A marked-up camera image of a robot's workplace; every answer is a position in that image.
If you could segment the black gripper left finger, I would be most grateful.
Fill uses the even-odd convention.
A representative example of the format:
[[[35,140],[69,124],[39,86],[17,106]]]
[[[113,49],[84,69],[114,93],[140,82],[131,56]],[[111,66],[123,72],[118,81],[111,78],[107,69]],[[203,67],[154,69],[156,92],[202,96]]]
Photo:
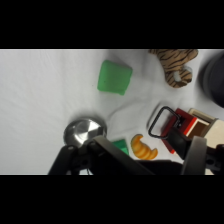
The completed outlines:
[[[133,160],[103,136],[87,144],[90,171],[94,175],[153,175],[153,172]]]

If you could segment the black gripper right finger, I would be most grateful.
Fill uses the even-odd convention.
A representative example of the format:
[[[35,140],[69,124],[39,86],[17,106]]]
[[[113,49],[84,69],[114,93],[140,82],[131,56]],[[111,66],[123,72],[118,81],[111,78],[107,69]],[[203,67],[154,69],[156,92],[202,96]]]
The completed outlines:
[[[207,141],[198,136],[187,138],[178,129],[172,128],[167,140],[183,160],[182,175],[204,175],[206,167]]]

